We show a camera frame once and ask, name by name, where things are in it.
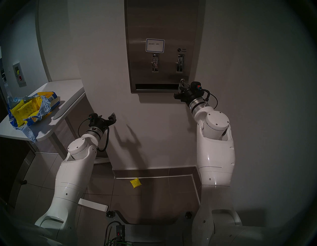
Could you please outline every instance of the gray floor tile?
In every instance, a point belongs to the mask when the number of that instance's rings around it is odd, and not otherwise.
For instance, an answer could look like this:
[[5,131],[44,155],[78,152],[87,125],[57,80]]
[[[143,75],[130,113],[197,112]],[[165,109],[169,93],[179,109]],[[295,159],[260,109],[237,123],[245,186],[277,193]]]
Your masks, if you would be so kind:
[[55,189],[55,178],[62,161],[63,159],[59,155],[57,155],[53,165],[51,166],[45,178],[45,181],[43,184],[44,188]]
[[31,223],[34,224],[39,217],[46,213],[52,203],[52,199],[54,196],[53,189],[41,188],[40,194],[37,198]]
[[82,206],[77,224],[77,245],[103,245],[107,225],[105,212]]
[[13,215],[15,218],[31,223],[32,215],[41,187],[24,184],[21,185]]
[[130,224],[140,223],[141,218],[141,196],[123,195],[112,196],[110,210],[118,210],[120,214]]
[[36,153],[25,178],[29,184],[42,187],[57,154]]
[[171,194],[172,215],[178,218],[180,213],[191,211],[196,214],[199,209],[199,204],[196,192],[183,192]]
[[130,180],[133,179],[115,179],[113,195],[141,195],[141,186],[133,188]]
[[171,224],[172,203],[170,194],[141,195],[141,224]]
[[169,194],[168,178],[140,178],[141,195]]
[[111,195],[85,194],[84,199],[95,203],[104,204],[108,207],[110,207],[111,203]]
[[171,194],[195,191],[191,176],[168,177]]
[[112,195],[114,174],[110,163],[94,165],[90,181],[86,189],[88,194]]
[[198,190],[199,187],[201,187],[201,180],[200,180],[199,173],[198,173],[197,169],[195,169],[193,172],[193,179],[194,179],[196,189]]

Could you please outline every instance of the cable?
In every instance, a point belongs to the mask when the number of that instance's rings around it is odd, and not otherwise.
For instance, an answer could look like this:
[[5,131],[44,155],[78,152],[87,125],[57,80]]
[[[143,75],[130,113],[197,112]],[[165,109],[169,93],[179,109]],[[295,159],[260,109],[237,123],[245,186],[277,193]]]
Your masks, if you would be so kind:
[[[206,99],[205,99],[205,101],[206,102],[208,102],[209,101],[209,96],[210,95],[212,95],[208,90],[206,90],[206,89],[203,89],[203,91],[205,91],[205,92],[207,92],[208,94],[207,94],[207,97],[206,97]],[[216,106],[214,107],[214,109],[218,106],[218,99],[214,96],[214,95],[212,95],[215,99],[216,99],[216,101],[217,101],[217,104],[216,104]]]
[[112,222],[110,222],[108,225],[107,225],[107,228],[106,228],[106,234],[105,234],[105,240],[104,240],[104,242],[103,242],[103,245],[106,245],[106,238],[107,238],[107,231],[108,231],[108,227],[109,227],[109,225],[111,225],[112,223],[118,223],[119,225],[121,225],[121,223],[119,222],[119,221],[112,221]]
[[107,238],[107,243],[109,243],[109,240],[110,240],[111,229],[112,229],[112,227],[110,227],[110,230],[109,230],[109,235],[108,235],[108,238]]
[[104,152],[108,146],[108,142],[109,142],[109,127],[107,126],[107,140],[106,140],[106,145],[105,147],[101,150],[97,147],[97,150],[100,151],[100,152]]
[[126,245],[130,245],[130,246],[132,246],[132,244],[125,243],[125,242],[120,242],[120,241],[115,242],[115,241],[112,241],[112,240],[110,240],[110,241],[111,241],[111,242],[113,242],[113,243],[123,243],[123,244],[126,244]]
[[80,126],[81,126],[86,120],[84,120],[84,121],[79,125],[79,127],[78,127],[77,133],[78,133],[78,136],[79,136],[79,137],[81,137],[81,136],[79,135],[79,128],[80,128]]

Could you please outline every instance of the handwritten label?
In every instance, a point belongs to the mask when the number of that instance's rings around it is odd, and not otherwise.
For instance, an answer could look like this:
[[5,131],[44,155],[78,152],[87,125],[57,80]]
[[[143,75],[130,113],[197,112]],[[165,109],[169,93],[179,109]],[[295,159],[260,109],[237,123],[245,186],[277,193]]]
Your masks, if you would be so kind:
[[154,39],[154,38],[147,38],[146,39],[146,52],[155,52],[155,53],[164,53],[164,39]]

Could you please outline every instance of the black cable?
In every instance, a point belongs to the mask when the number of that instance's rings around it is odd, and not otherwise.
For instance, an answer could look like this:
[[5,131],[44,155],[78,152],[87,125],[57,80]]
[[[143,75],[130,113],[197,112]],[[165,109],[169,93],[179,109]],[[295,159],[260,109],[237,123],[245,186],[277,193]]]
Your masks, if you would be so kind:
[[[206,102],[208,102],[209,101],[209,96],[210,95],[212,95],[208,90],[206,90],[206,89],[203,89],[203,91],[205,91],[205,92],[207,92],[208,94],[207,94],[207,97],[206,97],[206,99],[205,99],[205,101]],[[214,107],[214,109],[218,106],[218,99],[214,96],[214,95],[212,95],[215,99],[216,99],[216,101],[217,101],[217,104],[216,104],[216,106]]]
[[109,235],[108,235],[108,238],[107,238],[107,242],[109,242],[109,240],[110,240],[111,228],[112,228],[112,227],[110,227],[110,230],[109,230]]
[[78,136],[79,136],[79,137],[81,137],[81,136],[79,135],[79,128],[80,128],[80,126],[81,126],[86,120],[84,120],[84,121],[79,125],[79,127],[78,127],[77,133],[78,133]]
[[107,126],[107,140],[106,140],[106,145],[105,147],[101,150],[97,147],[97,150],[100,151],[100,152],[104,152],[108,146],[108,142],[109,142],[109,127]]
[[109,227],[109,225],[111,225],[112,223],[118,223],[119,225],[121,225],[121,223],[119,222],[119,221],[112,221],[112,222],[110,222],[108,225],[107,225],[107,228],[106,228],[106,234],[105,234],[105,240],[104,240],[104,242],[103,242],[103,245],[105,246],[106,245],[106,238],[107,238],[107,231],[108,231],[108,227]]

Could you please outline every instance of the yellow sanitary pad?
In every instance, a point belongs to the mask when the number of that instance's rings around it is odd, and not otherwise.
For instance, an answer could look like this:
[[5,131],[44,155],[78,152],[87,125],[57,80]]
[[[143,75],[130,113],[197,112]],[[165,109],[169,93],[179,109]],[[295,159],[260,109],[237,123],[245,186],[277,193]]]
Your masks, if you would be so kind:
[[13,109],[10,109],[10,112],[15,117],[16,122],[18,123],[18,127],[24,124],[22,117],[20,117],[20,112],[18,111],[23,105],[24,105],[24,101],[21,100],[17,106],[15,106]]
[[24,104],[22,107],[20,107],[18,111],[20,113],[20,117],[22,119],[26,119],[31,114],[33,114],[36,111],[36,109],[33,106],[32,100],[30,100],[26,104]]
[[133,189],[140,186],[141,185],[141,182],[138,178],[134,179],[134,180],[130,180],[132,186],[133,186]]
[[42,98],[40,96],[38,96],[36,98],[32,98],[31,101],[33,103],[34,109],[40,110],[40,106],[42,104]]

